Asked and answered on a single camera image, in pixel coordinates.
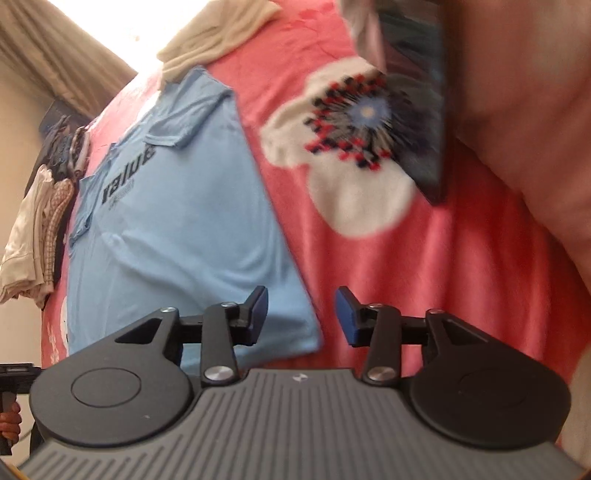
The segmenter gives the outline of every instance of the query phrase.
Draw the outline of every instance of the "pink blanket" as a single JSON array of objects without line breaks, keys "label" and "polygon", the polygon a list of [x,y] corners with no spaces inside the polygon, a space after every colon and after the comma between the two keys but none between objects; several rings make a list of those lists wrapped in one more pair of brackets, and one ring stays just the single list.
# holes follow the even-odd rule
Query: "pink blanket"
[{"label": "pink blanket", "polygon": [[[302,95],[312,72],[354,55],[332,3],[278,3],[283,12],[276,21],[209,66],[236,92],[248,141],[322,324],[322,351],[277,365],[361,366],[365,352],[346,345],[334,314],[335,290],[347,285],[362,302],[391,303],[406,315],[446,309],[569,381],[591,340],[591,298],[562,247],[462,144],[452,141],[449,148],[444,206],[433,208],[416,194],[396,225],[356,237],[337,233],[319,214],[310,197],[307,164],[283,168],[264,157],[259,132],[272,113]],[[138,76],[96,121],[89,174],[108,145],[135,121],[157,84],[157,75]],[[66,354],[60,312],[67,263],[66,257],[62,280],[43,315],[45,367]],[[407,354],[405,373],[420,364],[416,349]]]}]

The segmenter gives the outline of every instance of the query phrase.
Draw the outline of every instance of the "metal pivot bolt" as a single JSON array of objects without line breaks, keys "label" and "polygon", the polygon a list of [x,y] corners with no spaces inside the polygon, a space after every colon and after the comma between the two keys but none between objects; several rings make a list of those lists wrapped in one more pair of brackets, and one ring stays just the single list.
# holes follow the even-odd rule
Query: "metal pivot bolt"
[{"label": "metal pivot bolt", "polygon": [[212,382],[225,382],[234,376],[234,372],[230,367],[225,365],[216,365],[205,370],[205,377]]},{"label": "metal pivot bolt", "polygon": [[396,378],[396,370],[391,367],[373,367],[368,372],[368,378],[374,382],[388,382]]}]

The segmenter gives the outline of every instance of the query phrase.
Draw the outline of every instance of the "human hand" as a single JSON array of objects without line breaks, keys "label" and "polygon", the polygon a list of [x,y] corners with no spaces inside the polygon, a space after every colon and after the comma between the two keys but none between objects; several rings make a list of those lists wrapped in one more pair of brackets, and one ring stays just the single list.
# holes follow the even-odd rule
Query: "human hand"
[{"label": "human hand", "polygon": [[21,433],[20,411],[21,406],[15,402],[11,406],[11,411],[0,413],[0,432],[12,443],[18,442],[18,435]]}]

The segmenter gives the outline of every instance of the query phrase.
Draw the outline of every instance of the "black device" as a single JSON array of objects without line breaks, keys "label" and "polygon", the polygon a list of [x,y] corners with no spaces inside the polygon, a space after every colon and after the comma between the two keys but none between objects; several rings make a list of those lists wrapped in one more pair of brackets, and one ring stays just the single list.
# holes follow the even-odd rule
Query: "black device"
[{"label": "black device", "polygon": [[[444,158],[447,148],[446,58],[441,7],[426,1],[378,0],[376,3],[379,4],[377,13],[393,110],[404,111],[394,103],[397,95],[410,100],[415,108],[414,120],[406,120],[405,126],[414,130],[413,136],[419,141],[412,148],[400,151],[397,161],[429,203],[438,205],[446,196]],[[414,63],[418,72],[411,74],[401,68],[399,55]],[[415,94],[408,95],[409,87]]]},{"label": "black device", "polygon": [[[31,480],[576,480],[555,447],[570,408],[553,371],[441,310],[402,316],[345,287],[336,313],[368,346],[363,373],[252,369],[267,315],[242,304],[179,317],[164,307],[44,371],[31,409],[49,440],[21,467]],[[178,367],[201,343],[201,376]],[[401,347],[424,366],[401,378]]]},{"label": "black device", "polygon": [[[0,364],[0,400],[2,412],[11,411],[17,395],[29,393],[41,368],[33,364]],[[0,435],[0,455],[11,455],[11,442]]]}]

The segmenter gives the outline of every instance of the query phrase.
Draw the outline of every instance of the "hanging clothes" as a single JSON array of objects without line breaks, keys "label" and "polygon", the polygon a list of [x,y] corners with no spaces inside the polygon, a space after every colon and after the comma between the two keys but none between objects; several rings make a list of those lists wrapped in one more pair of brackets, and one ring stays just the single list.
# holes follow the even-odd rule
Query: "hanging clothes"
[{"label": "hanging clothes", "polygon": [[51,171],[41,165],[18,209],[0,264],[0,303],[44,283],[43,213],[52,186]]},{"label": "hanging clothes", "polygon": [[33,299],[41,309],[45,306],[47,296],[53,292],[57,234],[64,219],[64,213],[74,196],[74,190],[74,183],[70,179],[56,182],[51,192],[51,199],[44,211],[42,230],[43,283],[23,292],[23,296]]},{"label": "hanging clothes", "polygon": [[27,195],[29,189],[33,185],[33,181],[37,176],[39,167],[41,167],[41,165],[47,165],[47,163],[55,156],[55,150],[57,148],[57,145],[61,142],[62,136],[67,135],[69,131],[70,130],[68,127],[68,117],[64,115],[51,128],[51,130],[45,137],[45,140],[43,141],[43,145],[41,146],[39,155],[37,156],[37,159],[33,164],[31,174],[29,175],[29,180],[27,182],[27,186],[25,187],[25,195]]}]

